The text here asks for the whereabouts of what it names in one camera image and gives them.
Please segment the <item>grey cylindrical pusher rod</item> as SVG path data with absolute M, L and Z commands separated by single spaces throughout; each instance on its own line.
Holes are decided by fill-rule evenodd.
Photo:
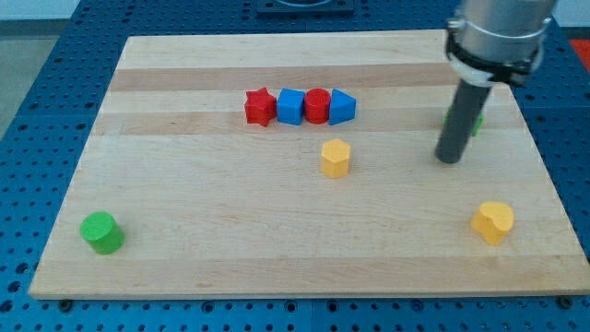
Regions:
M 462 159 L 490 91 L 490 87 L 459 81 L 434 150 L 439 161 L 453 164 Z

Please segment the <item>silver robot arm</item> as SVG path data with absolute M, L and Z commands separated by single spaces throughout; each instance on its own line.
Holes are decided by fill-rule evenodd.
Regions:
M 445 53 L 459 76 L 436 158 L 457 163 L 498 83 L 523 86 L 540 66 L 555 0 L 464 0 L 447 20 Z

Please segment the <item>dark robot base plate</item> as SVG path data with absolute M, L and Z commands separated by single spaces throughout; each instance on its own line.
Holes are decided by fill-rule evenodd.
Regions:
M 254 0 L 260 15 L 278 14 L 348 14 L 354 11 L 354 0 Z

